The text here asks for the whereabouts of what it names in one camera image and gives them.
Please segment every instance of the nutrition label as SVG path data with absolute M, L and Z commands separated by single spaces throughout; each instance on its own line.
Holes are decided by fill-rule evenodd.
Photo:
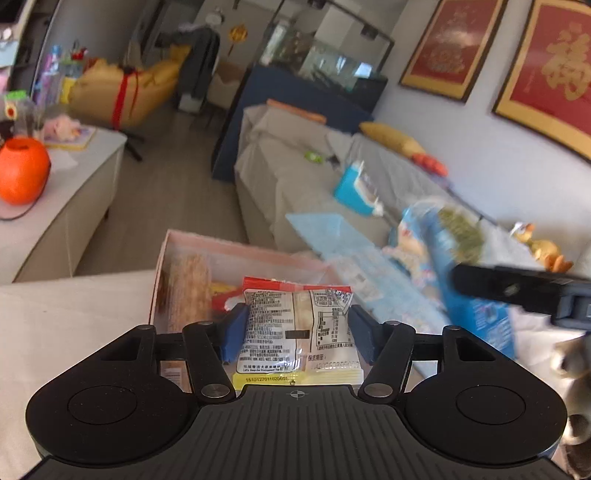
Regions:
M 265 290 L 247 291 L 245 295 L 251 310 L 238 358 L 238 373 L 295 370 L 296 340 L 285 338 L 286 330 L 295 330 L 292 294 Z
M 361 366 L 346 318 L 351 297 L 339 290 L 312 292 L 314 334 L 306 370 Z

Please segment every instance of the red framed calligraphy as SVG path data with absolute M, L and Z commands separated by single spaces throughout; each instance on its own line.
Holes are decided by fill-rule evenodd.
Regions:
M 440 0 L 400 84 L 465 102 L 507 0 Z
M 591 8 L 535 0 L 494 112 L 591 160 Z

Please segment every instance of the blue plastic bag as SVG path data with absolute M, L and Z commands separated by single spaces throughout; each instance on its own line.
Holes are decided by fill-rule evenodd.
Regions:
M 449 274 L 459 260 L 479 263 L 485 251 L 486 236 L 478 223 L 467 217 L 461 209 L 420 202 L 404 212 L 402 222 L 428 251 L 451 322 L 474 333 L 504 355 L 515 358 L 508 305 L 460 295 L 449 281 Z

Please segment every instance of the orange pumpkin lantern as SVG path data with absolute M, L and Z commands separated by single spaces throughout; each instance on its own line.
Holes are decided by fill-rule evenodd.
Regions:
M 51 161 L 33 138 L 11 138 L 0 150 L 0 198 L 10 205 L 37 200 L 49 178 Z

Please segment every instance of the white desk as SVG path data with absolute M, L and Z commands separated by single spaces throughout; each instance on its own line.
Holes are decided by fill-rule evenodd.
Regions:
M 0 478 L 39 461 L 25 425 L 44 384 L 136 325 L 148 323 L 153 271 L 0 288 Z
M 0 222 L 0 285 L 73 275 L 115 197 L 125 141 L 98 130 L 85 150 L 70 153 L 76 167 L 52 172 L 29 213 Z

